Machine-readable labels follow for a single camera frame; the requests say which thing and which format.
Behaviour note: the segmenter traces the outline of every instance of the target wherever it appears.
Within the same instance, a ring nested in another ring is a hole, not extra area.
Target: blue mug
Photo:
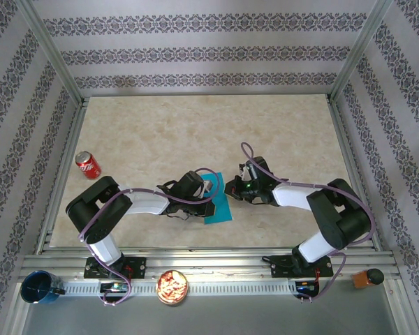
[[[64,294],[62,280],[46,271],[29,274],[20,288],[20,296],[30,304],[48,304]]]

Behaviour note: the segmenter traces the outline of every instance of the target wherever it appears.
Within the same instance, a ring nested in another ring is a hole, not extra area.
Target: orange object
[[[161,302],[167,305],[178,304],[188,293],[188,281],[181,272],[169,270],[160,276],[156,293]]]
[[[368,286],[379,285],[385,276],[379,269],[369,269],[352,275],[355,288],[367,288]]]

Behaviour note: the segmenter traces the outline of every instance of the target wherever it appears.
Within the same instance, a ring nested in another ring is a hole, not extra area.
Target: metal base plate
[[[302,270],[300,274],[294,272],[291,255],[274,255],[269,257],[272,263],[272,278],[310,278],[315,277],[314,269]],[[329,257],[323,257],[316,263],[320,270],[320,277],[332,277],[332,263]]]
[[[121,274],[129,279],[144,279],[146,270],[146,257],[125,257]],[[95,257],[88,257],[85,262],[84,278],[108,279],[117,278],[102,268]]]

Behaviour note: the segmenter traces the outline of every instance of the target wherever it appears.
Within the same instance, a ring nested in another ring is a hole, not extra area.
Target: cable
[[[219,176],[217,175],[217,173],[215,173],[213,170],[207,168],[207,167],[201,167],[200,169],[197,169],[195,172],[200,172],[200,171],[208,171],[210,173],[212,173],[217,180],[217,186],[216,186],[216,190],[215,192],[209,196],[208,198],[204,199],[204,200],[199,200],[199,201],[189,201],[189,200],[183,200],[180,198],[176,198],[173,197],[171,195],[166,195],[165,193],[162,192],[158,192],[158,191],[154,191],[154,190],[149,190],[148,188],[127,188],[126,190],[122,190],[118,193],[116,193],[115,195],[113,195],[99,210],[98,212],[94,215],[93,218],[91,218],[90,222],[88,222],[88,224],[84,227],[84,229],[81,231],[81,233],[79,234],[78,238],[81,242],[84,242],[84,235],[85,233],[87,233],[87,231],[89,231],[89,229],[92,227],[92,225],[96,222],[96,220],[98,220],[99,216],[103,213],[103,211],[105,211],[105,209],[107,207],[110,206],[110,204],[112,202],[115,201],[116,198],[118,198],[120,195],[123,195],[125,193],[132,193],[132,192],[145,192],[145,193],[153,193],[156,195],[160,195],[161,197],[164,198],[168,198],[171,200],[175,200],[178,202],[182,202],[184,204],[205,204],[206,202],[210,202],[211,200],[213,200],[217,193],[219,192],[220,189],[220,179]],[[131,294],[132,291],[132,284],[131,281],[125,277],[125,275],[119,273],[118,271],[115,271],[113,269],[111,269],[108,265],[106,265],[106,263],[104,263],[102,260],[99,259],[99,257],[95,254],[95,252],[93,251],[93,249],[91,249],[91,246],[89,244],[87,244],[87,242],[85,241],[85,244],[87,245],[87,248],[89,249],[90,253],[95,257],[96,261],[98,261],[98,263],[106,270],[108,270],[109,272],[113,273],[115,276],[120,277],[121,279],[123,279],[126,283],[127,283],[127,292],[126,294],[119,300],[115,301],[115,302],[108,302],[106,299],[107,294],[104,294],[103,297],[101,298],[101,300],[104,302],[105,305],[112,305],[112,306],[116,306],[120,303],[122,303],[124,300],[126,300],[129,295]]]
[[[245,147],[247,147],[250,151],[250,154],[246,151]],[[339,193],[349,199],[351,199],[352,201],[354,201],[355,203],[357,203],[360,207],[363,208],[363,210],[365,211],[366,215],[368,215],[369,217],[369,221],[371,222],[371,229],[369,230],[368,234],[363,237],[362,239],[359,239],[358,241],[354,241],[352,243],[350,243],[348,246],[355,246],[356,244],[360,244],[364,241],[367,241],[369,238],[371,238],[371,236],[374,234],[374,232],[376,231],[376,221],[374,220],[374,215],[372,215],[371,209],[369,209],[369,207],[367,205],[365,205],[360,199],[358,199],[357,197],[351,195],[350,193],[347,193],[346,191],[340,190],[338,188],[335,187],[331,187],[328,185],[320,185],[320,184],[306,184],[306,183],[295,183],[295,182],[291,182],[288,181],[288,179],[281,179],[276,177],[274,174],[272,174],[271,172],[267,171],[266,169],[264,169],[263,167],[261,167],[259,164],[257,164],[257,162],[255,162],[255,160],[253,159],[253,148],[251,147],[250,144],[248,144],[247,142],[242,142],[240,144],[240,148],[242,150],[242,152],[244,153],[244,155],[248,158],[248,160],[251,162],[251,164],[253,164],[255,167],[257,167],[261,172],[264,172],[267,176],[273,178],[274,180],[285,184],[285,185],[289,185],[289,186],[299,186],[299,187],[307,187],[307,188],[324,188],[326,190],[329,191],[333,191],[335,193]],[[320,293],[318,293],[316,295],[316,297],[311,298],[308,295],[305,294],[301,294],[303,296],[306,296],[309,298],[309,301],[312,302],[313,300],[318,299],[319,297],[322,297],[332,286],[332,284],[334,283],[335,279],[338,277],[338,275],[340,274],[340,271],[343,269],[345,263],[346,263],[346,255],[344,253],[340,253],[338,251],[333,251],[331,254],[329,255],[343,255],[343,262],[341,263],[340,267],[338,268],[337,272],[335,273],[335,275],[330,279],[330,281],[328,282],[328,284],[326,284],[326,286],[321,290]]]

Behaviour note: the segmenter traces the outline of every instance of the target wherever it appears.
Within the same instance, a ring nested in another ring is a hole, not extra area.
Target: beige marble surface
[[[323,95],[149,96],[92,98],[76,152],[95,155],[117,183],[153,188],[185,172],[209,167],[225,181],[246,158],[247,141],[277,176],[328,183],[348,180]],[[51,246],[81,246],[66,205],[93,182],[72,162]],[[113,235],[120,246],[294,246],[316,230],[312,214],[291,207],[252,206],[229,198],[233,221],[136,214]]]

